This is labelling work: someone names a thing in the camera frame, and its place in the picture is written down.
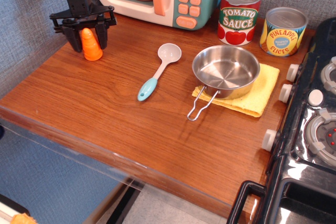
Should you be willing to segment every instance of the white knob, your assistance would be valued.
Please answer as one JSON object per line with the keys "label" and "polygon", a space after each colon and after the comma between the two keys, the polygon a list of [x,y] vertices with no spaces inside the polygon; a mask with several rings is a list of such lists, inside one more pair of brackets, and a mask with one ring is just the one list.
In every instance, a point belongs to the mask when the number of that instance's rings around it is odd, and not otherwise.
{"label": "white knob", "polygon": [[268,152],[271,151],[275,137],[277,135],[277,132],[274,130],[267,130],[264,136],[262,148],[264,150],[267,150]]}
{"label": "white knob", "polygon": [[292,90],[293,85],[292,84],[284,84],[282,85],[279,100],[281,102],[287,103],[290,95],[290,91]]}
{"label": "white knob", "polygon": [[299,66],[300,65],[298,65],[298,64],[291,64],[289,66],[289,69],[288,69],[288,72],[287,72],[287,76],[286,76],[287,80],[289,80],[291,82],[295,81],[295,77],[296,77],[296,74],[298,73]]}
{"label": "white knob", "polygon": [[323,94],[320,90],[314,89],[309,93],[308,103],[311,106],[316,107],[316,106],[320,105],[322,103],[322,101],[323,101]]}

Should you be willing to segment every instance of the teal spoon handle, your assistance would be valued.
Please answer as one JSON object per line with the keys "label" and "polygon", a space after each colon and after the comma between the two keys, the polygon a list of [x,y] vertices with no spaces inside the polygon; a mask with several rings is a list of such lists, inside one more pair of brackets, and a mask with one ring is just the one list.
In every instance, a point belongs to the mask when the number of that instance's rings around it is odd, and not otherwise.
{"label": "teal spoon handle", "polygon": [[157,84],[157,79],[152,77],[141,87],[138,94],[138,101],[142,102],[146,100],[154,91]]}

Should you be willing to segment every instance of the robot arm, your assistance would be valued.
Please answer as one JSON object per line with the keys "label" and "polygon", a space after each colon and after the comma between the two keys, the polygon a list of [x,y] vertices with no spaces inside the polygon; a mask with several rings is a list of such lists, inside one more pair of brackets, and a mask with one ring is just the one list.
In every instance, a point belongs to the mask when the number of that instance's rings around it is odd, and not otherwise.
{"label": "robot arm", "polygon": [[95,5],[92,0],[67,0],[69,9],[49,17],[54,23],[56,33],[63,33],[77,52],[82,51],[79,31],[84,28],[95,28],[100,47],[107,46],[107,29],[116,25],[112,6]]}

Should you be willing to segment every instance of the black handle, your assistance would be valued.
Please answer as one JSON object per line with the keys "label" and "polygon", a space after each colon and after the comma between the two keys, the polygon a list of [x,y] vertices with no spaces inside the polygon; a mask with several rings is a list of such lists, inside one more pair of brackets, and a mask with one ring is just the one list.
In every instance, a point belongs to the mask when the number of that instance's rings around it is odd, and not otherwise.
{"label": "black handle", "polygon": [[3,128],[2,125],[0,125],[0,139],[2,139],[2,137],[4,136],[5,134],[5,129]]}
{"label": "black handle", "polygon": [[253,181],[245,181],[240,186],[240,189],[238,191],[235,203],[233,205],[233,208],[231,209],[230,215],[227,219],[226,224],[237,224],[240,215],[242,214],[242,210],[244,208],[246,199],[248,195],[256,195],[260,197],[260,201],[263,199],[265,195],[266,187],[262,186],[258,183],[255,183]]}
{"label": "black handle", "polygon": [[19,212],[20,214],[26,213],[30,216],[30,213],[27,208],[19,205],[15,201],[12,201],[11,199],[5,197],[4,195],[0,194],[0,202],[6,205],[9,208],[12,208],[14,211]]}

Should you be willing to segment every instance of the white spoon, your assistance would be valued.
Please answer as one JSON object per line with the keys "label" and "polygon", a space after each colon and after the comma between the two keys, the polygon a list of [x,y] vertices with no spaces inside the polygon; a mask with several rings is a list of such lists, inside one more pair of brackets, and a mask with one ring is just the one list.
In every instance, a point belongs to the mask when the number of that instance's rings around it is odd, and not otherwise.
{"label": "white spoon", "polygon": [[138,94],[138,100],[144,101],[146,100],[154,91],[157,80],[163,73],[164,69],[168,66],[168,64],[177,62],[182,55],[181,49],[172,43],[163,44],[159,49],[157,53],[162,60],[162,63],[159,67],[159,69],[156,71],[155,75],[149,79],[140,89]]}

